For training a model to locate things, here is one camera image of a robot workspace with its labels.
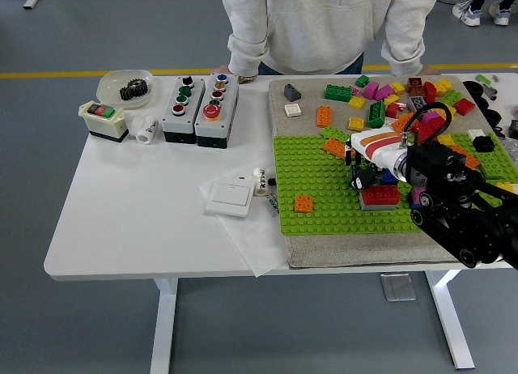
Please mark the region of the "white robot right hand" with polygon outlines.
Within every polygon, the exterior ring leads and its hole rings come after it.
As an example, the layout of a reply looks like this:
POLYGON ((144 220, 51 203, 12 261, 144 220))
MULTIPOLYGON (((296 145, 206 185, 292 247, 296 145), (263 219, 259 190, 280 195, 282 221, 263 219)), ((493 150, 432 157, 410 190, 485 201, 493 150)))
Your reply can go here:
POLYGON ((406 181, 407 148, 391 126, 353 133, 346 141, 348 182, 353 189, 367 189, 387 169, 399 181, 406 181))

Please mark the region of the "person's right hand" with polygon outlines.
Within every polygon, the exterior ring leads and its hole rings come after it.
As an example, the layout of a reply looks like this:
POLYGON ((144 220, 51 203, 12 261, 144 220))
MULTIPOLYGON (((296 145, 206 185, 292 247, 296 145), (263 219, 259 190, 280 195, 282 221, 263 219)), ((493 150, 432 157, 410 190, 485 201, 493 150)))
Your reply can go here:
POLYGON ((212 74, 233 74, 238 78, 239 84, 254 82, 258 77, 257 74, 254 76, 239 76, 238 74, 231 72, 228 65, 221 65, 221 66, 215 67, 211 70, 211 73, 212 74))

